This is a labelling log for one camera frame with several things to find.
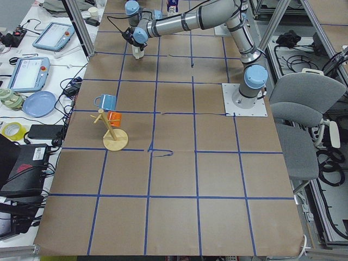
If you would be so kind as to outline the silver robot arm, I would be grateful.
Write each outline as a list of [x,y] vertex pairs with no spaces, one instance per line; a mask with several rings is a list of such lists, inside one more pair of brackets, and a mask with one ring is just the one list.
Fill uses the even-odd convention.
[[262,55],[251,38],[239,1],[197,2],[188,13],[159,19],[161,1],[116,1],[126,15],[123,27],[150,46],[141,59],[127,54],[119,80],[121,94],[135,91],[159,100],[174,99],[197,90],[216,93],[224,82],[246,87],[246,74],[260,67]]
[[142,19],[152,21],[163,17],[160,10],[141,7],[137,1],[127,1],[125,3],[125,13],[132,28],[137,27]]

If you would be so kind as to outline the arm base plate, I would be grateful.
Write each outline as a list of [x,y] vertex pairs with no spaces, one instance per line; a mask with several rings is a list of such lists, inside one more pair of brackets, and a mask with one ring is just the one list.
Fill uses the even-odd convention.
[[239,92],[240,84],[222,83],[225,114],[236,117],[267,117],[262,92],[254,98],[246,98]]

